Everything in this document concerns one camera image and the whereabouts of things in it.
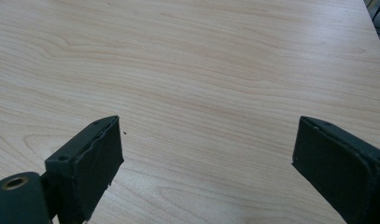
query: wood grain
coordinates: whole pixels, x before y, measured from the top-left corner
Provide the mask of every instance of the wood grain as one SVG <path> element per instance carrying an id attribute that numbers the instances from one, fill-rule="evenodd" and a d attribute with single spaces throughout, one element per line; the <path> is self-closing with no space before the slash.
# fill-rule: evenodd
<path id="1" fill-rule="evenodd" d="M 301 115 L 380 147 L 380 44 L 361 0 L 0 0 L 0 179 L 116 114 L 90 223 L 344 223 L 291 154 Z"/>

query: table surface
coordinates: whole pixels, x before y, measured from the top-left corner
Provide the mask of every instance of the table surface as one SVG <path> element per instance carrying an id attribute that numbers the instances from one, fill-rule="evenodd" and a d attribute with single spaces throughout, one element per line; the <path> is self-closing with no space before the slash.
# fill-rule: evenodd
<path id="1" fill-rule="evenodd" d="M 89 223 L 344 223 L 291 166 L 299 117 L 380 148 L 362 0 L 0 0 L 0 179 L 119 115 Z"/>

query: wooden table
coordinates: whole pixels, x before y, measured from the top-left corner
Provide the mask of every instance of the wooden table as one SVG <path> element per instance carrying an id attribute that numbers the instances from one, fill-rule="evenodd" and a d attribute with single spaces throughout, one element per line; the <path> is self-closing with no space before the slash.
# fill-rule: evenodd
<path id="1" fill-rule="evenodd" d="M 90 223 L 344 223 L 291 166 L 299 117 L 380 147 L 362 0 L 0 0 L 0 179 L 119 115 Z"/>

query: screw hole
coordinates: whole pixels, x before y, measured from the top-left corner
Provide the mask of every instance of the screw hole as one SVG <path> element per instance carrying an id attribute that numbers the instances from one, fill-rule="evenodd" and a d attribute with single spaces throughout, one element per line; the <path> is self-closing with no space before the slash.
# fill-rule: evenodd
<path id="1" fill-rule="evenodd" d="M 3 190 L 20 188 L 21 186 L 25 185 L 27 181 L 29 181 L 29 178 L 27 176 L 15 177 L 4 183 Z"/>
<path id="2" fill-rule="evenodd" d="M 67 161 L 68 160 L 68 156 L 67 155 L 62 155 L 58 158 L 59 161 Z"/>

